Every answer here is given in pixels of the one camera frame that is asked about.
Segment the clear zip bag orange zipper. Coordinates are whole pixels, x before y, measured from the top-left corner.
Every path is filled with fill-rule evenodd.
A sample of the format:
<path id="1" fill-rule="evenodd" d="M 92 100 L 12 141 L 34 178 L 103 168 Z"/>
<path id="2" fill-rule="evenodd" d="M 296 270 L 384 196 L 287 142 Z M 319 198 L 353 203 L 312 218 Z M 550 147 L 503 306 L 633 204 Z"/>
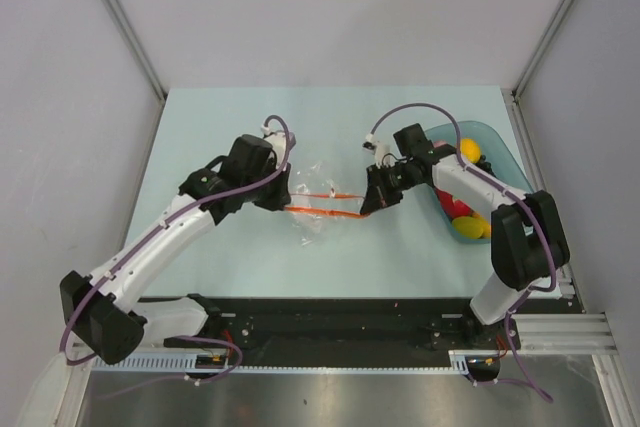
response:
<path id="1" fill-rule="evenodd" d="M 364 219 L 360 213 L 364 188 L 329 162 L 316 161 L 292 169 L 287 215 L 303 247 L 325 241 L 347 222 Z"/>

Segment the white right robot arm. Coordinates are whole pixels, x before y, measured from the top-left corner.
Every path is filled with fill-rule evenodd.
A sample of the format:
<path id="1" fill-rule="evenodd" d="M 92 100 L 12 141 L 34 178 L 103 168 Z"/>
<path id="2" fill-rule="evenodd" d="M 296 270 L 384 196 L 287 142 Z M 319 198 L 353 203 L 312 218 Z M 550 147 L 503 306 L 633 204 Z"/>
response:
<path id="1" fill-rule="evenodd" d="M 360 214 L 397 205 L 403 193 L 419 185 L 448 193 L 490 223 L 493 273 L 471 299 L 473 316 L 461 323 L 463 340 L 484 348 L 497 336 L 496 323 L 518 308 L 544 277 L 555 288 L 556 271 L 569 260 L 569 249 L 553 197 L 527 193 L 479 169 L 457 147 L 436 147 L 418 124 L 394 134 L 401 157 L 367 134 L 363 147 L 375 162 L 367 167 L 367 187 Z"/>

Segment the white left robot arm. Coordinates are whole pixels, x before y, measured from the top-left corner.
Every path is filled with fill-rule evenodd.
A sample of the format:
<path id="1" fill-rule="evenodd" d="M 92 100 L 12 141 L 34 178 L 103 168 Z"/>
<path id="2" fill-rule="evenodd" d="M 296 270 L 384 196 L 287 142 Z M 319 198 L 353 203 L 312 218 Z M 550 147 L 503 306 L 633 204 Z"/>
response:
<path id="1" fill-rule="evenodd" d="M 142 343 L 193 340 L 207 347 L 221 334 L 219 309 L 199 294 L 143 303 L 154 279 L 191 243 L 246 203 L 270 212 L 291 202 L 288 180 L 293 134 L 265 129 L 237 137 L 228 154 L 193 171 L 160 217 L 134 242 L 88 275 L 60 283 L 65 329 L 60 347 L 78 337 L 109 365 Z"/>

